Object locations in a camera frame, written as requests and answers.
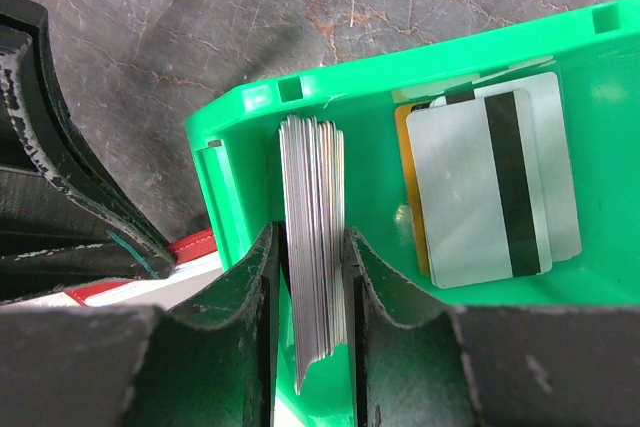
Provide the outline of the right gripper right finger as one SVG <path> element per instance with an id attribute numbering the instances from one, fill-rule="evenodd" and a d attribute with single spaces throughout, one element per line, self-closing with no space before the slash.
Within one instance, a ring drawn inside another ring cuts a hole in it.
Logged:
<path id="1" fill-rule="evenodd" d="M 359 230 L 342 273 L 358 426 L 635 426 L 639 311 L 449 305 Z"/>

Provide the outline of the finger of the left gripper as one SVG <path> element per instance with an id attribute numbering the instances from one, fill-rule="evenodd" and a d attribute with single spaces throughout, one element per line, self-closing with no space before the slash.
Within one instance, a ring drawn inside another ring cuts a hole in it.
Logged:
<path id="1" fill-rule="evenodd" d="M 1 168 L 1 295 L 35 297 L 104 279 L 160 278 L 160 256 L 33 171 Z"/>
<path id="2" fill-rule="evenodd" d="M 48 11 L 1 0 L 1 168 L 29 170 L 175 266 L 166 238 L 127 197 L 73 123 L 53 65 Z"/>

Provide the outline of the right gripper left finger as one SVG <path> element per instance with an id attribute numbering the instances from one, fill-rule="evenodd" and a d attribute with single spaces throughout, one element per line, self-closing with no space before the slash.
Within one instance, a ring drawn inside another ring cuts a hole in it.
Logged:
<path id="1" fill-rule="evenodd" d="M 278 227 L 172 310 L 8 308 L 5 426 L 269 426 L 278 330 Z"/>

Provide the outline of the green plastic bin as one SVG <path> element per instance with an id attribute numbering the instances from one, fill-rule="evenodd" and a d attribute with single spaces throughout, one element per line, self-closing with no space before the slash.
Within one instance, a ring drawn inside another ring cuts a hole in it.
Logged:
<path id="1" fill-rule="evenodd" d="M 223 266 L 281 247 L 306 426 L 639 422 L 639 0 L 244 84 L 187 138 Z"/>

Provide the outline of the white credit card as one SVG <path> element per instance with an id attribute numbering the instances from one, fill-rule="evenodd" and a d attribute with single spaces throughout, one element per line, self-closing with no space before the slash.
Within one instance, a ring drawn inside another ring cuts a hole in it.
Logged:
<path id="1" fill-rule="evenodd" d="M 333 122 L 290 115 L 279 126 L 279 143 L 300 393 L 309 367 L 347 337 L 344 135 Z"/>

